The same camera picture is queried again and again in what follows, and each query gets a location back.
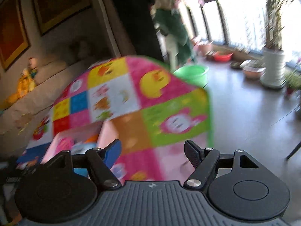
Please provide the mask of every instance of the framed picture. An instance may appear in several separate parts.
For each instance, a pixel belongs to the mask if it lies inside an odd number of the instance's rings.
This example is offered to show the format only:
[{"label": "framed picture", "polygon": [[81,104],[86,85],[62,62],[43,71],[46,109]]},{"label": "framed picture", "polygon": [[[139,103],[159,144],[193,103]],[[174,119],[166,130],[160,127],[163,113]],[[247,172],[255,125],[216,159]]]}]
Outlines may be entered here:
[{"label": "framed picture", "polygon": [[90,4],[90,0],[33,0],[41,34],[44,35]]},{"label": "framed picture", "polygon": [[29,47],[29,41],[20,0],[4,0],[0,4],[0,14],[0,61],[6,71]]}]

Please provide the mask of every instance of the play mat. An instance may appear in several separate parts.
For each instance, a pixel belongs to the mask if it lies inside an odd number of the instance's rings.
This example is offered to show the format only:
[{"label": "play mat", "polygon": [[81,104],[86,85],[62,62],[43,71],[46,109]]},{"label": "play mat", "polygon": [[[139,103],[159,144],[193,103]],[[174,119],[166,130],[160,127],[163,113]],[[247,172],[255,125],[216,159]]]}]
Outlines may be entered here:
[{"label": "play mat", "polygon": [[41,161],[59,132],[109,119],[122,143],[112,167],[125,180],[185,181],[194,170],[184,142],[211,145],[207,92],[182,82],[150,58],[94,64],[70,83],[35,130],[18,162]]}]

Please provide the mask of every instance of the black circular disc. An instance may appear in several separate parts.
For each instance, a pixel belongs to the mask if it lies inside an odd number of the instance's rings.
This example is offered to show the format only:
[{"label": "black circular disc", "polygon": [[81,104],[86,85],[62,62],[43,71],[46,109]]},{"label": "black circular disc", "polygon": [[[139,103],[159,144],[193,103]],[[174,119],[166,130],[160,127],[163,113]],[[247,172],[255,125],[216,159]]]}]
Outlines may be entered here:
[{"label": "black circular disc", "polygon": [[15,193],[21,215],[40,223],[71,220],[85,212],[96,197],[91,180],[63,169],[38,170]]},{"label": "black circular disc", "polygon": [[241,220],[263,221],[284,213],[290,192],[270,172],[241,168],[215,179],[208,198],[219,211]]}]

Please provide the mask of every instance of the tall white pot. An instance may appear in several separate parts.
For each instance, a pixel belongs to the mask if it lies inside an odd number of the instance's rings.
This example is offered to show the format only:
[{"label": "tall white pot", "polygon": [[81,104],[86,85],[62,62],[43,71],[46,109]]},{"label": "tall white pot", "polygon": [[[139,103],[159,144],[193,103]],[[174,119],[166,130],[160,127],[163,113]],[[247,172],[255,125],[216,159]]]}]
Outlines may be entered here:
[{"label": "tall white pot", "polygon": [[269,88],[280,89],[285,84],[285,55],[283,51],[278,52],[263,48],[263,62],[265,63],[265,72],[261,76],[261,83]]}]

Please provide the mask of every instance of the green cloth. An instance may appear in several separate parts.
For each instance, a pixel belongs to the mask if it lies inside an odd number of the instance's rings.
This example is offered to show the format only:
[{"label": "green cloth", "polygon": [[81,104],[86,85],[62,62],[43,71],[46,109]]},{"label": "green cloth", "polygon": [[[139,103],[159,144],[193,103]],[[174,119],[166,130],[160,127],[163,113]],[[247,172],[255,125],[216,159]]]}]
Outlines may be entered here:
[{"label": "green cloth", "polygon": [[185,26],[182,24],[181,16],[174,10],[157,9],[154,20],[159,24],[163,35],[172,34],[178,43],[178,63],[183,65],[187,59],[194,58],[193,46],[189,40]]}]

